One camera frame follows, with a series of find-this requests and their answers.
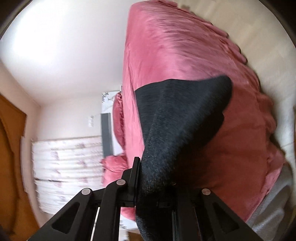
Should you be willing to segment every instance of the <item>pink bed sheet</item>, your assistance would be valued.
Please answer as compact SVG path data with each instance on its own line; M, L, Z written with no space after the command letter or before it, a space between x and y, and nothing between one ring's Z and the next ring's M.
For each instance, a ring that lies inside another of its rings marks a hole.
M233 82L224 123L202 149L178 167L179 181L212 189L244 221L277 180L285 162L270 142L272 101L226 32L173 2L145 1L129 13L123 70L127 167L144 143L134 91L166 79L201 80L225 74Z

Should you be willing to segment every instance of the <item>gray pants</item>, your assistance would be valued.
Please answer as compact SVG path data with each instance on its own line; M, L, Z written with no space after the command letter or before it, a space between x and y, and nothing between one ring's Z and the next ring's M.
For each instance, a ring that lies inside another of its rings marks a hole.
M247 221L264 241L278 241L288 227L292 215L288 202L292 186L292 172L290 166L285 164L269 194Z

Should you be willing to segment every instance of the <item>wall outlet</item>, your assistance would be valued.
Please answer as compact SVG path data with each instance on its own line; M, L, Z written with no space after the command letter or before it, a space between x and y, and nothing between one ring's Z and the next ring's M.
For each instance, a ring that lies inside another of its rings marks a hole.
M94 127L94 116L93 115L91 115L89 117L89 127Z

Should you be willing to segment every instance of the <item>silver screw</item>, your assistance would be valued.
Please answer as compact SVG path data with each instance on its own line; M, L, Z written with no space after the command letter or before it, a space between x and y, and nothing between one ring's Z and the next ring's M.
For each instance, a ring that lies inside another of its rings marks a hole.
M91 193L91 190L89 188L84 188L84 189L82 189L81 193L83 195L89 195Z
M116 184L117 185L119 185L119 186L122 186L122 185L124 185L126 182L125 182L125 180L123 180L123 179L119 179L119 180L117 180L117 182L116 182Z
M211 190L210 189L207 189L207 188L204 188L204 189L202 189L202 193L203 193L203 195L210 195L211 194Z

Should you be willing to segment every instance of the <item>white curtain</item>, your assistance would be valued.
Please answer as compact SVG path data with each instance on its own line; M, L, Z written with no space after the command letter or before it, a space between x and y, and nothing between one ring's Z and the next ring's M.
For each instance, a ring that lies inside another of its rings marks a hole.
M34 142L32 157L44 212L55 214L83 188L102 188L101 137Z

